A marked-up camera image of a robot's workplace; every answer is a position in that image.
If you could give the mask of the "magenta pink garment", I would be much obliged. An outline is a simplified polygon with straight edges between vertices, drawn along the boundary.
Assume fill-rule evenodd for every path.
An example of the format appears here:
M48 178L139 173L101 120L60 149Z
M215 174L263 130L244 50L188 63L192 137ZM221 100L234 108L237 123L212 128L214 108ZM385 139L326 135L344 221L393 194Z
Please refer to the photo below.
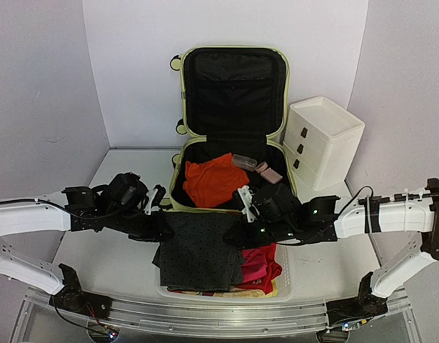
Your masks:
M276 245L241 251L244 263L241 265L243 282L269 278L273 280L281 273L281 266L275 261Z

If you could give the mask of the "black dotted garment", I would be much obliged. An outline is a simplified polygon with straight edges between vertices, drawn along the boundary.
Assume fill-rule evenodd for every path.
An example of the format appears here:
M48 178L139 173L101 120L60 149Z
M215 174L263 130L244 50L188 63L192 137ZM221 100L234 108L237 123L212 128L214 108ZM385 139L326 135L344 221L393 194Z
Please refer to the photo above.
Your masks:
M173 237L161 242L153 264L161 286L190 292L227 292L243 283L241 250L223 240L240 222L236 214L170 212L165 224Z

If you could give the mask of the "red printed t-shirt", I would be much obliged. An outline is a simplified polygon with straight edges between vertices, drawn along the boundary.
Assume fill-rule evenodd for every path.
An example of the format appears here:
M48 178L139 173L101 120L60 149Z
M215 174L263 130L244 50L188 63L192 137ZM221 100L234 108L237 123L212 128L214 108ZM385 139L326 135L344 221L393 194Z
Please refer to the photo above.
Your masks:
M263 283L264 284L267 284L267 283L270 283L272 280L270 280L269 278L267 278L267 277L265 277L265 278L262 278L262 280L263 280Z

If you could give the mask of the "orange garment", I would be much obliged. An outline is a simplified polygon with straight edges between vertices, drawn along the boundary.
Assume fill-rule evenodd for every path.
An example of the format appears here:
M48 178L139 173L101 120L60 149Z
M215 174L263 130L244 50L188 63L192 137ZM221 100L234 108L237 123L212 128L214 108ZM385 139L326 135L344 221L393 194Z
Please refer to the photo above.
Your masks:
M247 173L232 165L232 153L203 163L186 161L183 190L198 208L215 208L232 200L233 193L249 185Z

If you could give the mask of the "pale green hard-shell suitcase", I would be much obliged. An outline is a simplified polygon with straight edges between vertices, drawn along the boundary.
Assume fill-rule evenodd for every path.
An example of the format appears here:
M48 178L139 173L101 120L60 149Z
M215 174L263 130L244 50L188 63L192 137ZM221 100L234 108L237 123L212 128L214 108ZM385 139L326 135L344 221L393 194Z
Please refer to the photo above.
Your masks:
M288 118L287 58L267 47L203 46L174 56L170 67L181 77L183 117L176 131L189 135L172 158L172 211L200 211L183 189L186 162L227 153L266 162L295 194L291 163L278 140Z

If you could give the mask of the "yellow cloth garment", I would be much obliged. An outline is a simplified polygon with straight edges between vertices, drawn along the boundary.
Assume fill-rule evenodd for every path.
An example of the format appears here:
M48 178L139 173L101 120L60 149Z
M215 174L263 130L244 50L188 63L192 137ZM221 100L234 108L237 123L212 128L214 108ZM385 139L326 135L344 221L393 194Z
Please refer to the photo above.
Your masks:
M274 280L270 283L264 284L262 279L258 279L250 283L239 285L238 287L231 287L227 292L191 292L173 290L171 290L171 292L202 297L269 298L276 297L279 294L279 289Z

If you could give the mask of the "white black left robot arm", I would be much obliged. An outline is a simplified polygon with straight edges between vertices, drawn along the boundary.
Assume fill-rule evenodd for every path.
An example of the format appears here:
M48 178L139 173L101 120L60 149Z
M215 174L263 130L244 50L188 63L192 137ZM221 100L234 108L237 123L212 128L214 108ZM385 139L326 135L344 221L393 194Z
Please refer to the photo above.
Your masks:
M157 296L161 213L104 200L87 187L0 201L0 312L13 312L27 288L58 294L71 312L78 289L110 297Z

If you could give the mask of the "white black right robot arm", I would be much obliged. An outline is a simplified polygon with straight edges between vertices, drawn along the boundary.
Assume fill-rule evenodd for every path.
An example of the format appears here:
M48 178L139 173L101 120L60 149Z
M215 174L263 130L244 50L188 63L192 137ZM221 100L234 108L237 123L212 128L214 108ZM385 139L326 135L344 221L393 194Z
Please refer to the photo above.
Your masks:
M284 184L235 191L242 217L223 236L239 249L280 244L302 247L368 235L383 261L360 281L354 297L326 305L328 328L348 331L384 315L388 298L424 268L439 262L439 179L410 192L301 202Z

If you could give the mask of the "pink round small container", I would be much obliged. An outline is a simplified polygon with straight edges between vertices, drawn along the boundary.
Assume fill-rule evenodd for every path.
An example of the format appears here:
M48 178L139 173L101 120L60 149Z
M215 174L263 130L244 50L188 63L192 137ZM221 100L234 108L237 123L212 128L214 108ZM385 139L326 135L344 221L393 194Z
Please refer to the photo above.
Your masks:
M268 164L265 161L263 161L255 167L255 171L258 173L262 173L265 170L267 170L267 168L268 168Z

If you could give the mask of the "white three-drawer storage cabinet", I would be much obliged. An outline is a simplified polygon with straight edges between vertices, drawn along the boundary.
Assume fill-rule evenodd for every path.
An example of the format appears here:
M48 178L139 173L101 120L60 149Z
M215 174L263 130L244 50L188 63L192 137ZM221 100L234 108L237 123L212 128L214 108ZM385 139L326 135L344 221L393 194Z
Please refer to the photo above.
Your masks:
M365 123L324 96L289 106L283 148L292 172L315 191L343 182Z

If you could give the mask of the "clear plastic rectangular case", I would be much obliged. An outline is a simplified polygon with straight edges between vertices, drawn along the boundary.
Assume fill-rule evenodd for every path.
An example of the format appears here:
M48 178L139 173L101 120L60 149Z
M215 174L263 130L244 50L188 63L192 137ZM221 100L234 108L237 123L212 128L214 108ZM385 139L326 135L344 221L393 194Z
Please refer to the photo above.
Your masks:
M254 172L257 166L257 161L247 156L233 154L231 164L246 171Z

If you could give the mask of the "aluminium front mounting rail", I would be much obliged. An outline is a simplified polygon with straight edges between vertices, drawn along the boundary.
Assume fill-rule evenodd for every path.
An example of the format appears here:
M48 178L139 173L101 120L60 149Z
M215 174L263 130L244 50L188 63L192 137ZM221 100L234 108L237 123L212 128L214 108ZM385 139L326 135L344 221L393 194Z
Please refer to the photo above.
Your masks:
M350 333L363 342L420 342L409 298L400 287L387 301L388 311ZM100 323L176 337L250 339L293 337L340 326L323 300L281 302L273 298L202 299L185 302L174 296L153 299L112 299L95 310Z

